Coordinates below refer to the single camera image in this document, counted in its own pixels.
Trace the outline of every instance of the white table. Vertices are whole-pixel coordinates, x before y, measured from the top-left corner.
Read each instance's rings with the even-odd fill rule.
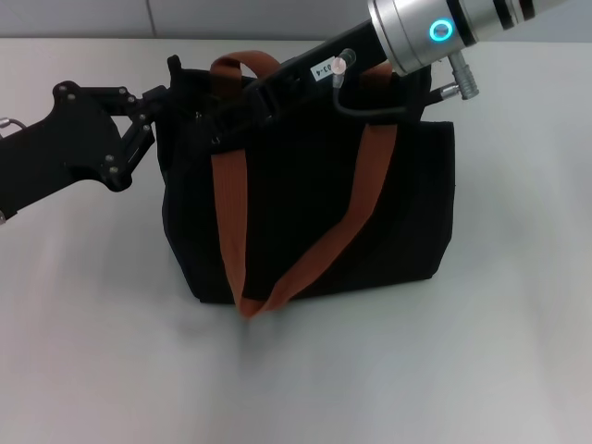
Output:
[[[62,80],[167,84],[312,43],[1,40],[0,115]],[[592,439],[592,44],[480,44],[457,130],[452,243],[431,281],[244,323],[194,300],[155,150],[123,194],[82,183],[0,228],[3,444],[579,444]],[[450,81],[436,67],[436,83]],[[127,123],[121,121],[121,128]]]

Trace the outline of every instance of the brown bag handle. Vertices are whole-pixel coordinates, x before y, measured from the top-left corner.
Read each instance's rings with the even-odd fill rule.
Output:
[[[210,71],[214,93],[227,98],[241,93],[241,64],[258,77],[267,76],[279,68],[279,63],[273,57],[261,52],[234,53],[221,57],[214,62]],[[391,72],[390,68],[377,67],[372,70],[372,76],[388,85]],[[396,138],[397,127],[394,125],[366,126],[356,160],[350,205],[345,216],[288,270],[265,302],[242,297],[246,278],[248,212],[245,152],[239,150],[212,155],[220,252],[234,301],[243,316],[252,318],[282,307],[319,279],[335,262],[374,213],[389,171]]]

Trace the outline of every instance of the black fabric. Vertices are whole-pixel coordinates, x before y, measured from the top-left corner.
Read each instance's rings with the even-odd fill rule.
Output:
[[[191,291],[202,302],[233,303],[216,223],[210,141],[196,113],[218,104],[209,73],[169,60],[173,99],[156,120],[166,183],[166,236]],[[429,68],[399,79],[388,93],[344,88],[349,107],[421,103]],[[375,213],[347,250],[298,298],[431,278],[450,242],[454,199],[454,135],[450,123],[419,122],[423,107],[399,126]],[[339,115],[328,96],[244,146],[249,213],[244,295],[264,300],[275,283],[345,215],[364,123]]]

